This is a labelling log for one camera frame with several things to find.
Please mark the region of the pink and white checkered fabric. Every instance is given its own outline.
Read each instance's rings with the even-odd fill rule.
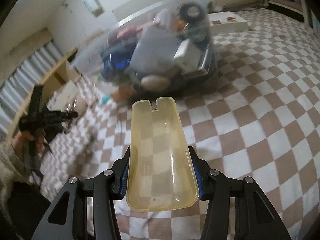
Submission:
[[[267,9],[238,12],[251,30],[215,36],[218,90],[176,98],[189,145],[230,178],[252,176],[293,239],[319,213],[320,42],[302,23]],[[131,108],[109,101],[88,109],[70,134],[51,143],[41,192],[52,200],[71,176],[94,177],[121,158]],[[207,202],[166,212],[135,212],[115,201],[121,237],[200,239]],[[234,236],[231,199],[229,239]],[[88,229],[93,233],[92,200]]]

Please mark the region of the translucent plastic container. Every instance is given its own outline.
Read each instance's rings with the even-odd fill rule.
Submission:
[[[188,145],[173,98],[132,106],[128,205],[141,212],[186,208],[199,197]]]
[[[188,89],[214,92],[218,68],[208,20],[212,1],[162,0],[142,8],[80,50],[72,67],[85,76],[100,73],[102,82],[117,87],[110,93],[117,103]],[[97,86],[105,87],[101,82]]]

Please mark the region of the yellowish plastic tray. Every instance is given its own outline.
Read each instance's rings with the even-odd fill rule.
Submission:
[[[186,208],[199,197],[190,153],[173,98],[157,109],[142,100],[132,106],[128,205],[141,212]]]

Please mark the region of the curtain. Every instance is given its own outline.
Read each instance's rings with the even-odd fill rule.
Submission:
[[[0,140],[4,140],[16,112],[34,85],[62,55],[48,42],[27,58],[0,88]]]

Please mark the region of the orange object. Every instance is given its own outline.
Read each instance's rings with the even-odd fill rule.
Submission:
[[[112,97],[113,101],[119,103],[123,100],[127,100],[135,94],[136,92],[133,90],[131,85],[125,85],[123,87],[119,87],[119,89],[116,92],[113,92],[110,96]]]
[[[187,24],[184,21],[179,21],[178,22],[178,32],[182,32],[186,25]]]
[[[236,18],[235,17],[227,17],[227,21],[228,22],[236,22]]]

